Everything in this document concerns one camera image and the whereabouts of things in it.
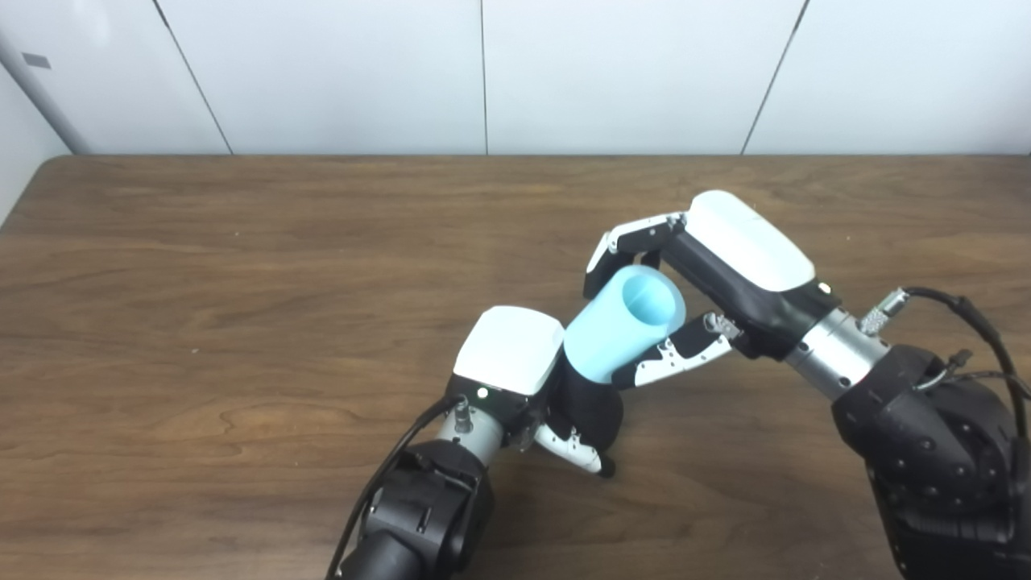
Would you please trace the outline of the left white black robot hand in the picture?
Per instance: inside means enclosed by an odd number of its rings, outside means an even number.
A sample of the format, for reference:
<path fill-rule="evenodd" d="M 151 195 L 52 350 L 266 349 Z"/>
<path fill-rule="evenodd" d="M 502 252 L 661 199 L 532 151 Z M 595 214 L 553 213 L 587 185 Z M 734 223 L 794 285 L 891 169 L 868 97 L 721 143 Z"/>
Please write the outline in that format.
<path fill-rule="evenodd" d="M 616 463 L 560 409 L 567 379 L 565 330 L 547 313 L 511 305 L 483 312 L 463 342 L 445 395 L 454 399 L 438 438 L 487 469 L 500 450 L 538 445 L 610 479 Z"/>

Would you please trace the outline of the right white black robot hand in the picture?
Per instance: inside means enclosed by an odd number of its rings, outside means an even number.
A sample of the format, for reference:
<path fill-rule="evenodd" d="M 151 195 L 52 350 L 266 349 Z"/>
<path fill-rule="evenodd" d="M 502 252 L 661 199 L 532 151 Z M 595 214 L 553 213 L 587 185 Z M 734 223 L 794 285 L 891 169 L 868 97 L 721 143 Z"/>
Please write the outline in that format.
<path fill-rule="evenodd" d="M 602 236 L 586 267 L 583 295 L 597 297 L 616 272 L 668 264 L 710 298 L 717 312 L 681 322 L 607 376 L 640 387 L 703 366 L 729 351 L 785 361 L 840 306 L 822 289 L 813 262 L 736 195 L 698 194 L 685 212 L 619 224 Z"/>

